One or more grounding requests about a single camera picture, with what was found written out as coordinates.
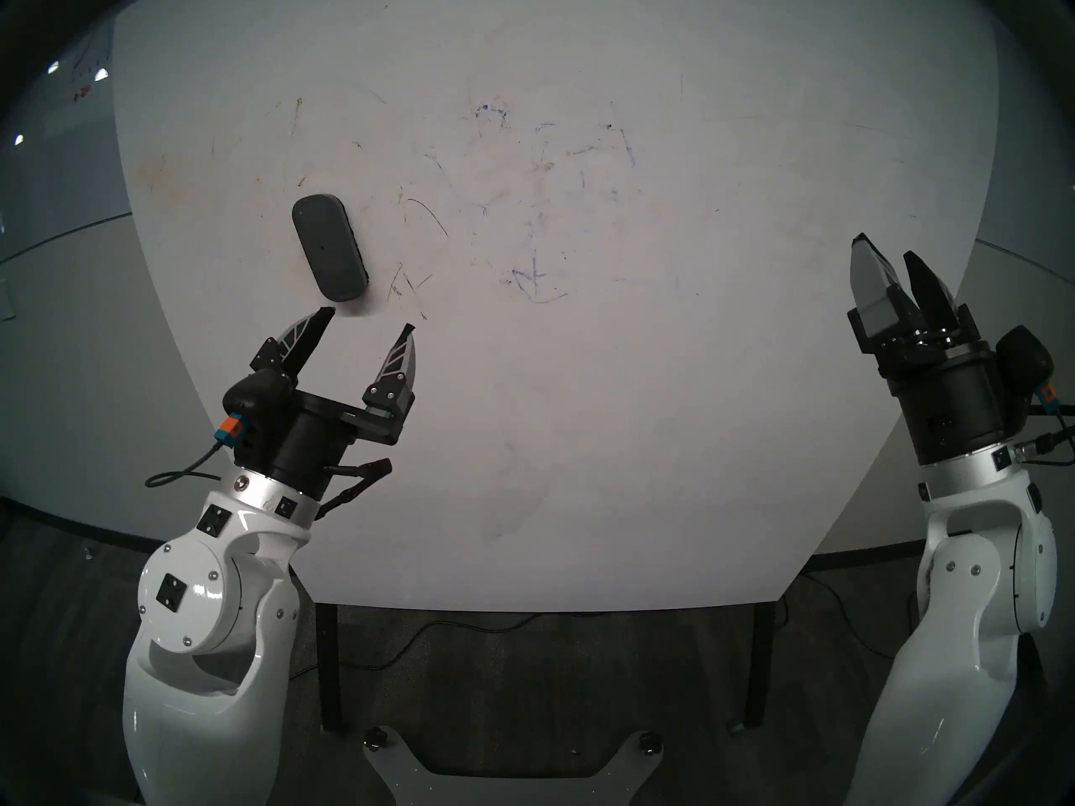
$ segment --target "black square sticker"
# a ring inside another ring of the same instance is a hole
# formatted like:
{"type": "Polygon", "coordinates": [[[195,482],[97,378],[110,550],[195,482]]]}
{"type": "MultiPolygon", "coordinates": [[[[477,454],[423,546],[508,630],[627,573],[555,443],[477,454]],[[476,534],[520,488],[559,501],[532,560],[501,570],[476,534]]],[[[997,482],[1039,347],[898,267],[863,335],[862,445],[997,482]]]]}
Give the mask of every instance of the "black square sticker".
{"type": "Polygon", "coordinates": [[[295,514],[295,507],[298,505],[295,500],[289,500],[286,496],[280,498],[280,505],[276,506],[276,514],[278,514],[284,519],[291,519],[291,515],[295,514]]]}
{"type": "Polygon", "coordinates": [[[198,520],[198,531],[204,531],[211,537],[219,537],[229,517],[231,517],[231,512],[219,505],[210,505],[202,518],[198,520]]]}
{"type": "Polygon", "coordinates": [[[160,589],[157,590],[157,603],[167,606],[173,613],[177,613],[180,601],[183,600],[183,593],[186,591],[187,585],[175,575],[164,575],[164,579],[160,581],[160,589]]]}

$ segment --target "blue marker scribble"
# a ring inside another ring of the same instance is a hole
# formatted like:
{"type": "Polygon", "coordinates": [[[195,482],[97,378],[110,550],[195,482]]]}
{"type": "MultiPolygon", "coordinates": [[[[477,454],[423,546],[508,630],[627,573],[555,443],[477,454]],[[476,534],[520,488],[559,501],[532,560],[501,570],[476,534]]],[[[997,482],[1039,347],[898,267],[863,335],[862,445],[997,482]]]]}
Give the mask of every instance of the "blue marker scribble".
{"type": "Polygon", "coordinates": [[[539,288],[538,280],[541,277],[545,276],[545,274],[539,274],[538,273],[538,251],[534,251],[531,255],[531,257],[530,257],[530,267],[531,267],[531,269],[530,269],[530,273],[529,274],[527,274],[526,272],[522,272],[522,271],[516,271],[515,269],[512,269],[512,274],[515,276],[515,285],[517,285],[519,287],[519,291],[521,291],[524,294],[527,296],[527,300],[529,300],[531,303],[544,304],[544,303],[551,303],[551,302],[554,302],[556,300],[559,300],[561,297],[567,297],[568,296],[568,293],[564,292],[562,294],[557,294],[556,297],[550,297],[547,300],[539,300],[538,299],[538,288],[539,288]],[[522,287],[522,283],[519,282],[520,279],[528,279],[533,285],[534,292],[533,292],[532,296],[530,294],[529,291],[527,291],[522,287]]]}

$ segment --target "metal bracket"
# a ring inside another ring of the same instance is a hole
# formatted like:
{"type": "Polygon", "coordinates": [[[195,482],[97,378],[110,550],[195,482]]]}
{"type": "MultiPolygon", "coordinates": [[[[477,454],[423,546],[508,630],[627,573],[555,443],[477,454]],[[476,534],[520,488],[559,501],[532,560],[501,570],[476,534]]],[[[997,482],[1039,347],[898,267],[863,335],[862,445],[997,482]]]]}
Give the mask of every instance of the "metal bracket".
{"type": "Polygon", "coordinates": [[[453,777],[429,772],[387,725],[372,729],[366,759],[400,806],[616,806],[629,804],[664,755],[656,734],[636,731],[591,777],[453,777]]]}

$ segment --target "black knob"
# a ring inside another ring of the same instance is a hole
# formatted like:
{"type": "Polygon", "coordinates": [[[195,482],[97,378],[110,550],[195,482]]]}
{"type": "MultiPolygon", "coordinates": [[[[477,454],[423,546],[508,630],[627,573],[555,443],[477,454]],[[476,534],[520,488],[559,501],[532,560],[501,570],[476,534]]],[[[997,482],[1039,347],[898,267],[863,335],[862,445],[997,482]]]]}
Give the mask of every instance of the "black knob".
{"type": "Polygon", "coordinates": [[[1052,377],[1052,356],[1026,326],[1017,326],[997,342],[997,369],[1004,388],[1029,395],[1052,377]]]}
{"type": "Polygon", "coordinates": [[[373,726],[366,732],[366,738],[362,739],[362,745],[371,751],[379,751],[388,745],[388,734],[385,733],[383,728],[373,726]]]}
{"type": "Polygon", "coordinates": [[[664,744],[661,742],[661,735],[655,734],[653,731],[647,731],[639,737],[639,749],[646,757],[659,754],[664,750],[664,744]]]}

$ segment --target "gray carpet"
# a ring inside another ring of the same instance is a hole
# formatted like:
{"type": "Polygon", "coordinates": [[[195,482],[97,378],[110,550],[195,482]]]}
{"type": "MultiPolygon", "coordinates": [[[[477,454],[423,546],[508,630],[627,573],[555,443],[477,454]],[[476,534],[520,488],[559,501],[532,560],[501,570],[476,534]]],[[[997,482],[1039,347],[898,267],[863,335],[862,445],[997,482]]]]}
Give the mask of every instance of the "gray carpet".
{"type": "MultiPolygon", "coordinates": [[[[63,783],[133,800],[120,710],[145,556],[23,517],[0,520],[0,776],[12,790],[34,792],[16,802],[45,802],[63,783]]],[[[904,560],[818,578],[843,596],[864,639],[894,652],[907,636],[916,566],[904,560]]],[[[391,804],[361,752],[363,732],[378,723],[396,728],[431,771],[527,776],[591,774],[632,731],[653,729],[665,754],[639,806],[837,803],[889,662],[848,634],[817,585],[797,579],[787,598],[790,621],[776,636],[758,731],[732,738],[726,730],[746,688],[746,606],[545,617],[497,636],[434,628],[390,670],[343,668],[345,736],[320,732],[316,671],[290,682],[271,803],[391,804]]],[[[303,591],[292,671],[315,661],[313,615],[303,591]]],[[[341,658],[384,661],[434,617],[445,616],[342,607],[341,658]]],[[[447,617],[489,627],[520,618],[447,617]]]]}

